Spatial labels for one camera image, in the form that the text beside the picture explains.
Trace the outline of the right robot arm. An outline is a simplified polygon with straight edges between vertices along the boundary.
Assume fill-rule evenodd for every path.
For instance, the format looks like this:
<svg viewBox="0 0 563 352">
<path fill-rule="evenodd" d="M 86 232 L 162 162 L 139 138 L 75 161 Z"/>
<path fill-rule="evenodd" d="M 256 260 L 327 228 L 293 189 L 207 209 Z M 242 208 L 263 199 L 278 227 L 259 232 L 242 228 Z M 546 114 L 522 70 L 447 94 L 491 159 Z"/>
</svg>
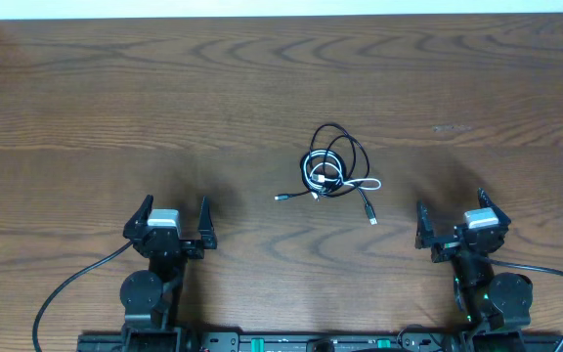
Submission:
<svg viewBox="0 0 563 352">
<path fill-rule="evenodd" d="M 489 255 L 504 244 L 511 219 L 485 190 L 477 191 L 479 207 L 466 211 L 463 222 L 438 236 L 428 209 L 416 204 L 414 246 L 431 250 L 434 263 L 449 262 L 454 270 L 455 301 L 472 325 L 454 339 L 461 351 L 478 351 L 474 342 L 485 334 L 516 333 L 531 322 L 533 284 L 524 275 L 494 272 Z"/>
</svg>

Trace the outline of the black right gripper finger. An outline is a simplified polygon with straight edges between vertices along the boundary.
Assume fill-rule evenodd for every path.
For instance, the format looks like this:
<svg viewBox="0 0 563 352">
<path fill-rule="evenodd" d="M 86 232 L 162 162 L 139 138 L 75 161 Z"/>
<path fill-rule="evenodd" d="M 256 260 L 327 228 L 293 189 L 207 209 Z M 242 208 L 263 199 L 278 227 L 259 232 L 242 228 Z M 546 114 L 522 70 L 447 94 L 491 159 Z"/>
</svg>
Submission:
<svg viewBox="0 0 563 352">
<path fill-rule="evenodd" d="M 509 226 L 511 224 L 511 219 L 491 200 L 483 188 L 477 190 L 477 198 L 482 208 L 490 208 L 494 212 L 501 226 Z"/>
<path fill-rule="evenodd" d="M 415 246 L 430 247 L 434 242 L 435 234 L 427 207 L 421 200 L 416 203 L 416 215 L 417 229 L 415 235 Z"/>
</svg>

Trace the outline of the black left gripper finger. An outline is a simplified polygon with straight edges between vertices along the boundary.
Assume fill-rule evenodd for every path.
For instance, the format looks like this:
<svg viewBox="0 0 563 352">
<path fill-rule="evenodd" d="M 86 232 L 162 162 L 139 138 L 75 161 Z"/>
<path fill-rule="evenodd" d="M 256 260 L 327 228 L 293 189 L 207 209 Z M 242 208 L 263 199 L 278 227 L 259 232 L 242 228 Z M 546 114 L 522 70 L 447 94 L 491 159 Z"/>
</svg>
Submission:
<svg viewBox="0 0 563 352">
<path fill-rule="evenodd" d="M 204 197 L 202 199 L 197 230 L 203 241 L 216 240 L 216 235 L 214 232 L 214 226 L 213 226 L 210 207 L 209 207 L 209 201 L 207 197 Z"/>
<path fill-rule="evenodd" d="M 126 230 L 136 230 L 140 227 L 145 227 L 148 223 L 149 216 L 152 211 L 153 196 L 146 195 L 140 207 L 126 222 Z"/>
</svg>

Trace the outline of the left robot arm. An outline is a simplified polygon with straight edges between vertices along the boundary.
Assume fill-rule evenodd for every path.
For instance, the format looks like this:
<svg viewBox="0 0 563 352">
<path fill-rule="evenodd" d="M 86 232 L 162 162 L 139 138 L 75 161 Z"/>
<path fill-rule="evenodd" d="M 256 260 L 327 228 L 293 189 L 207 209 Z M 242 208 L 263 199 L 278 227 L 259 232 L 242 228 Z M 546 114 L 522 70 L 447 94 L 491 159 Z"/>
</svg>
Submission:
<svg viewBox="0 0 563 352">
<path fill-rule="evenodd" d="M 180 212 L 154 209 L 148 195 L 126 222 L 123 237 L 149 260 L 146 270 L 127 277 L 119 297 L 125 308 L 124 351 L 197 351 L 197 333 L 177 324 L 186 266 L 217 247 L 209 202 L 202 200 L 197 239 L 184 239 Z"/>
</svg>

